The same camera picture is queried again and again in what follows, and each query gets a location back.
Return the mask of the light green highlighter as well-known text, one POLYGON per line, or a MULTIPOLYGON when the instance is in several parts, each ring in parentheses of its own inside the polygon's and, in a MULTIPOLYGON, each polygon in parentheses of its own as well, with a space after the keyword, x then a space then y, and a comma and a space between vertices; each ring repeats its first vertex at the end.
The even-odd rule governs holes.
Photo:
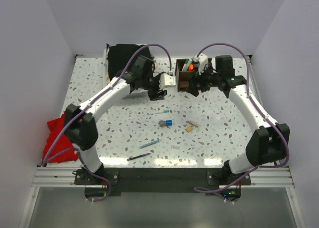
POLYGON ((188 68, 189 68, 189 64, 188 64, 188 62, 189 62, 189 59, 186 59, 186 61, 185 61, 185 64, 184 64, 184 66, 183 66, 183 68, 182 68, 182 70, 183 71, 188 71, 188 68))

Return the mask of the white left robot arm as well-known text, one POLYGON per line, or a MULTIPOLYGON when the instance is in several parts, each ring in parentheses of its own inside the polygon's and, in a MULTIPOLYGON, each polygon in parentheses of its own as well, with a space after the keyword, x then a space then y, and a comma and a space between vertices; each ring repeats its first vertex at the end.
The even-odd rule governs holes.
POLYGON ((103 180, 103 164, 95 148, 99 137, 96 123, 101 116, 135 90, 145 90, 151 101, 162 100, 167 95, 166 87, 173 76, 154 72, 153 65, 153 60, 144 56, 130 59, 125 68, 96 95, 80 105, 67 106, 63 133, 80 149, 79 156, 88 169, 85 177, 91 184, 99 184, 103 180))

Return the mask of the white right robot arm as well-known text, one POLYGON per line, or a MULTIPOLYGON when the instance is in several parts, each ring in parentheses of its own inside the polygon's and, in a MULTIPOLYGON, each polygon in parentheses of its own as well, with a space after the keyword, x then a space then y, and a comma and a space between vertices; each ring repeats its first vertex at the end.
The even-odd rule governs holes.
POLYGON ((287 160, 290 129, 273 119, 253 96, 248 81, 241 75, 235 75, 233 58, 229 55, 217 56, 216 67, 209 64, 206 55, 193 57, 191 66, 194 74, 189 78, 186 91, 194 96, 199 92, 217 87, 237 107, 246 120, 251 132, 245 152, 226 161, 222 179, 232 185, 240 178, 240 173, 256 167, 268 167, 269 163, 287 160))

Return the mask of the orange black highlighter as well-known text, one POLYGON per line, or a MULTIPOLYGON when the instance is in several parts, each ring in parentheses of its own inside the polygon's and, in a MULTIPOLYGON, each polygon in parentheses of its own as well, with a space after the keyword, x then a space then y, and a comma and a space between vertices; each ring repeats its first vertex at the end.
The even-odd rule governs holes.
POLYGON ((188 70, 189 70, 189 71, 193 71, 193 70, 194 70, 194 65, 191 64, 191 65, 189 66, 188 70))

